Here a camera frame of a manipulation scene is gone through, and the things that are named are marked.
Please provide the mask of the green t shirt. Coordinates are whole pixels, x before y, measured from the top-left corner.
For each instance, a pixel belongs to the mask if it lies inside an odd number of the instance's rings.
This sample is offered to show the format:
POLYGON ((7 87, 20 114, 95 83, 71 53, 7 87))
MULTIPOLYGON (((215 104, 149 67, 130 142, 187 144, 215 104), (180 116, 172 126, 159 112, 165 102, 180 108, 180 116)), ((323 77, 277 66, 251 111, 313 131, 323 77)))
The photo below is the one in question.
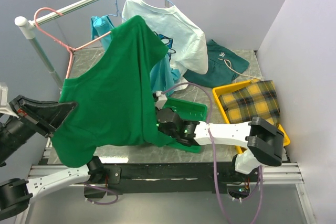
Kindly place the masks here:
POLYGON ((87 164, 96 148, 105 145, 162 147, 174 142, 158 130, 150 84, 150 71, 165 57, 167 46, 140 16, 114 28, 111 38, 92 68, 64 81, 60 103, 77 105, 51 141, 68 167, 87 164))

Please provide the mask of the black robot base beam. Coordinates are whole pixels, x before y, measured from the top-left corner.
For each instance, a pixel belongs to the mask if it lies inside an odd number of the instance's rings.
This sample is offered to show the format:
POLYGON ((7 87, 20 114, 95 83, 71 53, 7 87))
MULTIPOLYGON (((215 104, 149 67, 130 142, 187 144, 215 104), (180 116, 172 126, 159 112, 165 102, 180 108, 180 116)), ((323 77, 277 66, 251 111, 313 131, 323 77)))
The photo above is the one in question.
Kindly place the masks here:
POLYGON ((87 181, 107 188, 119 195, 136 193, 189 193, 209 191, 216 193, 214 178, 218 180, 221 194, 227 186, 254 183, 258 169, 244 175, 234 171, 232 162, 217 162, 214 174, 213 162, 196 163, 124 163, 104 164, 103 170, 87 181))

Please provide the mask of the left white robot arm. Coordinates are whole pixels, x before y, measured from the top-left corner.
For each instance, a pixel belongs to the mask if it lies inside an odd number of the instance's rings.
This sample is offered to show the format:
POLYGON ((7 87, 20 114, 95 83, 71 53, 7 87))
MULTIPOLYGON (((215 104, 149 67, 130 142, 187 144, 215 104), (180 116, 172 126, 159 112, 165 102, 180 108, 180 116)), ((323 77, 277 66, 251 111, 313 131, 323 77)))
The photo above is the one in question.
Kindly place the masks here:
MULTIPOLYGON (((8 101, 1 95, 1 116, 8 117, 1 123, 1 167, 34 135, 53 137, 76 107, 76 102, 37 101, 22 95, 8 101)), ((41 177, 29 178, 31 167, 22 176, 14 173, 1 179, 1 220, 19 215, 36 200, 64 187, 98 183, 104 178, 104 166, 97 156, 78 168, 64 168, 41 177)))

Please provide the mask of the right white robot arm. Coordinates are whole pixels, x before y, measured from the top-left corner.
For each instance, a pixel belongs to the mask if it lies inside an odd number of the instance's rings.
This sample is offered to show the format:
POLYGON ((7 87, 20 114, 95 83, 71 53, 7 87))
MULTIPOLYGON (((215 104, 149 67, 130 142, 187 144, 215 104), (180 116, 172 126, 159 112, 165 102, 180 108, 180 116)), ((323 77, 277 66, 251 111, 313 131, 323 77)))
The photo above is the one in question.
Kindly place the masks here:
POLYGON ((159 131, 183 147, 210 144, 239 146, 245 149, 233 159, 233 180, 242 181, 260 165, 282 165, 284 133, 260 117, 237 124, 214 124, 180 118, 171 108, 156 111, 159 131))

